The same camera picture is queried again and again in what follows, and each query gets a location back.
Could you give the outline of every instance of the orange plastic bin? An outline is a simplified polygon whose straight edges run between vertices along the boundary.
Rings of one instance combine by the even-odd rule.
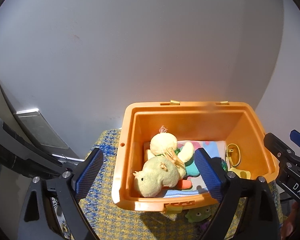
[[[214,204],[209,193],[174,198],[143,198],[134,190],[134,171],[142,170],[145,142],[165,126],[178,140],[226,141],[240,147],[240,170],[267,182],[279,172],[278,161],[264,147],[265,131],[253,109],[239,102],[135,103],[127,107],[114,168],[112,199],[123,209],[181,212]]]

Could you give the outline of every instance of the screw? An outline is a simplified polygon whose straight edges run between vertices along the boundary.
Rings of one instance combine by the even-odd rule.
[[[39,177],[34,177],[34,178],[32,179],[32,182],[33,182],[33,183],[37,183],[37,182],[39,182],[39,180],[40,180]]]
[[[234,178],[236,176],[236,174],[233,171],[228,171],[227,175],[229,178]]]
[[[258,180],[259,180],[260,182],[266,182],[266,179],[265,179],[265,177],[263,177],[263,176],[259,176],[259,177],[258,177]]]
[[[71,172],[69,171],[65,171],[64,173],[62,173],[62,177],[67,178],[71,175]]]

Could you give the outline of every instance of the gray wall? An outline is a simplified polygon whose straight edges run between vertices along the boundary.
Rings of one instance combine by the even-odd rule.
[[[256,107],[282,26],[282,0],[6,0],[0,84],[83,157],[133,102]]]
[[[290,131],[300,132],[300,11],[283,0],[284,26],[277,64],[256,113],[267,132],[274,133],[300,156]]]

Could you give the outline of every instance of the blue and yellow woven fabric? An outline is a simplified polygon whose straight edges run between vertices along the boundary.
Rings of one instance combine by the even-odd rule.
[[[197,239],[201,234],[199,225],[189,223],[183,211],[180,214],[165,215],[160,212],[137,212],[117,207],[111,199],[112,177],[114,172],[119,129],[101,134],[93,148],[104,153],[104,164],[95,179],[87,197],[80,201],[80,207],[100,239],[153,239],[178,240]],[[283,222],[279,193],[275,182],[269,184],[278,211],[280,224]],[[211,206],[214,213],[218,204]],[[239,202],[226,239],[233,236],[244,207],[244,199]]]

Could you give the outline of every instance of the green toy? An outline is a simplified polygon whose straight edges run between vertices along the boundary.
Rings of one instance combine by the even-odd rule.
[[[189,209],[186,214],[188,222],[200,222],[211,216],[210,206]]]

